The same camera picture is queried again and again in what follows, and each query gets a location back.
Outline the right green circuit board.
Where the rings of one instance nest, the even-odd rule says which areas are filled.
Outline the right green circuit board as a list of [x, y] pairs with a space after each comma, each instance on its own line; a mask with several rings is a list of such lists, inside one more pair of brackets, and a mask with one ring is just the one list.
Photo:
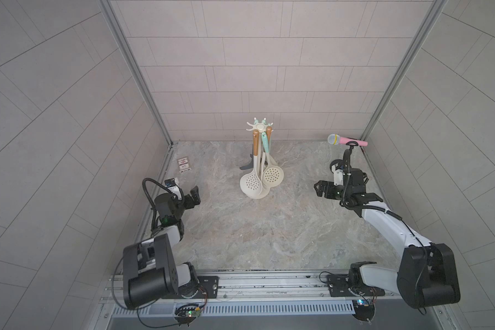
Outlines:
[[367, 299], [357, 299], [352, 301], [354, 315], [353, 317], [360, 321], [371, 324], [375, 317], [375, 305]]

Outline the small red white card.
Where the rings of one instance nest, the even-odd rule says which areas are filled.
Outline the small red white card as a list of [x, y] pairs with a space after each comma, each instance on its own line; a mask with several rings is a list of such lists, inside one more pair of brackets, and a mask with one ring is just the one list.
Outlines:
[[178, 164], [180, 173], [184, 173], [184, 172], [191, 170], [191, 165], [190, 165], [188, 157], [178, 159], [177, 164]]

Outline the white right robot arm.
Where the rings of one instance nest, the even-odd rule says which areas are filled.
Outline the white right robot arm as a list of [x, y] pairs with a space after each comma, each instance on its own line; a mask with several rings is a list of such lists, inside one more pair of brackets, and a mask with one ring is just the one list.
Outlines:
[[367, 192], [367, 174], [360, 169], [331, 165], [334, 181], [314, 185], [317, 196], [340, 202], [371, 224], [400, 255], [396, 269], [383, 268], [373, 261], [353, 263], [345, 279], [329, 275], [334, 287], [345, 284], [355, 295], [366, 287], [398, 294], [413, 309], [458, 303], [461, 290], [455, 255], [444, 243], [434, 243], [407, 225], [383, 199]]

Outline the cream utensil rack stand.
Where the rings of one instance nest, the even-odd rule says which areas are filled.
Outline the cream utensil rack stand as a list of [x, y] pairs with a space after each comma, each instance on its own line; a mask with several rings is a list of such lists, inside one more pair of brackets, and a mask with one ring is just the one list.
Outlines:
[[[262, 121], [259, 121], [257, 118], [254, 118], [254, 122], [252, 124], [250, 124], [249, 122], [247, 122], [247, 124], [252, 127], [251, 131], [256, 130], [259, 132], [259, 137], [258, 137], [259, 141], [258, 141], [258, 146], [257, 146], [258, 163], [257, 163], [256, 173], [257, 173], [258, 178], [260, 180], [262, 180], [262, 172], [263, 172], [263, 165], [261, 163], [263, 161], [262, 133], [266, 132], [268, 125], [266, 122], [266, 118], [262, 119]], [[261, 184], [261, 186], [262, 186], [262, 191], [258, 196], [255, 197], [255, 199], [262, 199], [262, 198], [266, 197], [270, 192], [270, 189], [268, 187], [266, 187], [264, 184]]]

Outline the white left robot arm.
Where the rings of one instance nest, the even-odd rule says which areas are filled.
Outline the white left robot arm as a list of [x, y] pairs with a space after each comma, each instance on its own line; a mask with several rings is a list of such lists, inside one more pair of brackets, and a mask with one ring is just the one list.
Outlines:
[[199, 187], [186, 195], [175, 179], [161, 184], [147, 177], [142, 188], [152, 210], [151, 237], [127, 246], [120, 260], [124, 301], [120, 306], [129, 310], [161, 298], [192, 298], [199, 291], [194, 266], [177, 265], [173, 256], [173, 247], [184, 238], [184, 212], [201, 203]]

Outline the green circuit board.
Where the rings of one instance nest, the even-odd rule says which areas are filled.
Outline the green circuit board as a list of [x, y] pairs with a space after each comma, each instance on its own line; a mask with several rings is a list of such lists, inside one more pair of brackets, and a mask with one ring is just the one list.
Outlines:
[[175, 310], [175, 320], [180, 325], [191, 324], [194, 320], [202, 315], [203, 307], [196, 303], [182, 305]]
[[357, 299], [352, 301], [354, 315], [353, 317], [360, 321], [371, 324], [375, 317], [375, 305], [367, 299]]

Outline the pink toy microphone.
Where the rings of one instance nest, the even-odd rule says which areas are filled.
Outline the pink toy microphone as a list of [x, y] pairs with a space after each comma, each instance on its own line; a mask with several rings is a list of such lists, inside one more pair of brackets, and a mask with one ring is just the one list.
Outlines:
[[367, 147], [368, 142], [362, 140], [355, 140], [352, 138], [342, 137], [338, 134], [331, 134], [327, 138], [327, 142], [331, 145], [349, 145], [349, 146], [359, 146], [359, 147]]

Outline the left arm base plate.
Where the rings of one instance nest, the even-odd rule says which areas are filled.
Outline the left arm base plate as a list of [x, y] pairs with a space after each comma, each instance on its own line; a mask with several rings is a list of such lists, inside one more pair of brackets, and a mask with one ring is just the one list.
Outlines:
[[214, 299], [219, 288], [218, 276], [199, 276], [198, 283], [192, 282], [180, 287], [179, 297], [183, 299]]

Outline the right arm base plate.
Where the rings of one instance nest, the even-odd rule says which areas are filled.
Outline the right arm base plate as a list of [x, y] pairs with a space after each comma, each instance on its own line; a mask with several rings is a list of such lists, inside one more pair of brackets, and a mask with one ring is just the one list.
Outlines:
[[326, 284], [329, 295], [332, 298], [338, 297], [356, 297], [364, 296], [373, 298], [376, 296], [385, 296], [386, 292], [377, 287], [370, 287], [364, 283], [349, 283], [349, 276], [344, 274], [326, 274], [321, 277], [321, 281]]

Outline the aluminium mounting rail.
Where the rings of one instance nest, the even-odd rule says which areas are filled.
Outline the aluminium mounting rail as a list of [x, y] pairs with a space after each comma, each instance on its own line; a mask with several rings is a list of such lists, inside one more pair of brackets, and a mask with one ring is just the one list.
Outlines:
[[367, 299], [379, 312], [386, 303], [394, 303], [395, 312], [411, 311], [402, 297], [385, 291], [385, 296], [366, 298], [332, 298], [321, 277], [339, 274], [332, 270], [300, 271], [210, 271], [200, 276], [218, 276], [219, 288], [214, 299], [183, 299], [179, 296], [161, 298], [137, 311], [121, 307], [123, 277], [117, 275], [107, 283], [100, 304], [107, 317], [140, 316], [143, 319], [174, 316], [175, 310], [186, 304], [203, 307], [203, 317], [219, 316], [325, 316], [354, 315], [352, 301]]

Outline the left green circuit board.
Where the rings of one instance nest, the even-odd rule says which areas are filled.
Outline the left green circuit board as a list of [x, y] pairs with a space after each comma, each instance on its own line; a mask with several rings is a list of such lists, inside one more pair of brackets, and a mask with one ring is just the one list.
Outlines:
[[196, 303], [182, 305], [175, 310], [175, 320], [180, 325], [191, 324], [194, 320], [202, 315], [203, 307]]

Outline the cream skimmer green handle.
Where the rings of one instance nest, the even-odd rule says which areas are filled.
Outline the cream skimmer green handle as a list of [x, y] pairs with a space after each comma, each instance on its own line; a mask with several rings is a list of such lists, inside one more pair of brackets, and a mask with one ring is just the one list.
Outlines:
[[269, 142], [268, 142], [267, 133], [261, 134], [261, 141], [263, 147], [262, 156], [261, 156], [261, 176], [263, 176], [264, 171], [268, 167], [268, 162], [269, 162], [269, 156], [268, 156]]

